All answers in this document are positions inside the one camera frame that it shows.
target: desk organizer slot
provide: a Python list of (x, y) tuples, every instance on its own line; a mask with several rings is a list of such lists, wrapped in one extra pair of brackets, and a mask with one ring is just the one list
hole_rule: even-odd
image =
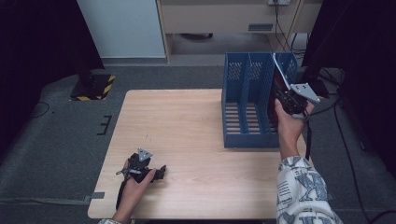
[[(273, 52), (226, 53), (221, 95), (225, 147), (279, 147), (276, 124), (268, 115), (275, 63)], [(294, 54), (277, 52), (289, 83), (298, 64)]]

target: gray carpet floor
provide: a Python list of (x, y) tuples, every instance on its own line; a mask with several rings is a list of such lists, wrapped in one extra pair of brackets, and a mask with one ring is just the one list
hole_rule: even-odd
[[(94, 191), (125, 93), (137, 89), (221, 89), (223, 76), (223, 66), (124, 66), (108, 67), (107, 71), (116, 78), (102, 101), (69, 101), (77, 76), (49, 84), (42, 91), (42, 103), (37, 104), (0, 167), (3, 201), (62, 199), (81, 205), (1, 203), (0, 223), (97, 223), (87, 216), (89, 204), (83, 199)], [(325, 84), (336, 93), (334, 86)], [(315, 111), (332, 105), (337, 97), (324, 99)], [(340, 106), (336, 112), (368, 216), (396, 209), (396, 180), (375, 152), (361, 150), (346, 112)], [(101, 123), (107, 122), (105, 116), (112, 116), (107, 133), (98, 135), (104, 129)], [(311, 127), (311, 156), (333, 196), (333, 210), (345, 223), (366, 223), (333, 110), (313, 116)], [(395, 218), (385, 216), (376, 223), (395, 223)]]

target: person's right hand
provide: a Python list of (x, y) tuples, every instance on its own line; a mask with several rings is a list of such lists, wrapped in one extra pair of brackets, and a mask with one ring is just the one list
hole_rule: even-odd
[[(313, 109), (314, 106), (308, 102), (305, 113), (311, 114)], [(278, 117), (277, 132), (279, 133), (281, 159), (298, 156), (297, 140), (303, 132), (304, 121), (286, 113), (278, 99), (275, 100), (275, 111)]]

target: person's left hand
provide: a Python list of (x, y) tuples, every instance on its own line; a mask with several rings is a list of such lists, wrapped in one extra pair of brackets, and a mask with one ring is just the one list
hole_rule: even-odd
[[(124, 168), (127, 167), (128, 160), (124, 164)], [(137, 183), (132, 177), (129, 178), (122, 191), (119, 209), (112, 218), (114, 221), (119, 223), (128, 223), (130, 221), (134, 209), (142, 199), (154, 175), (155, 169), (152, 169), (140, 183)]]

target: wooden table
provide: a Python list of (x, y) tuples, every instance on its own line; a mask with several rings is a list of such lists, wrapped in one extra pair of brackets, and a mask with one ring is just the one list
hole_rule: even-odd
[(224, 148), (221, 90), (128, 91), (95, 188), (105, 196), (92, 199), (89, 217), (113, 216), (116, 172), (139, 147), (154, 154), (149, 168), (167, 170), (133, 218), (276, 218), (278, 148)]

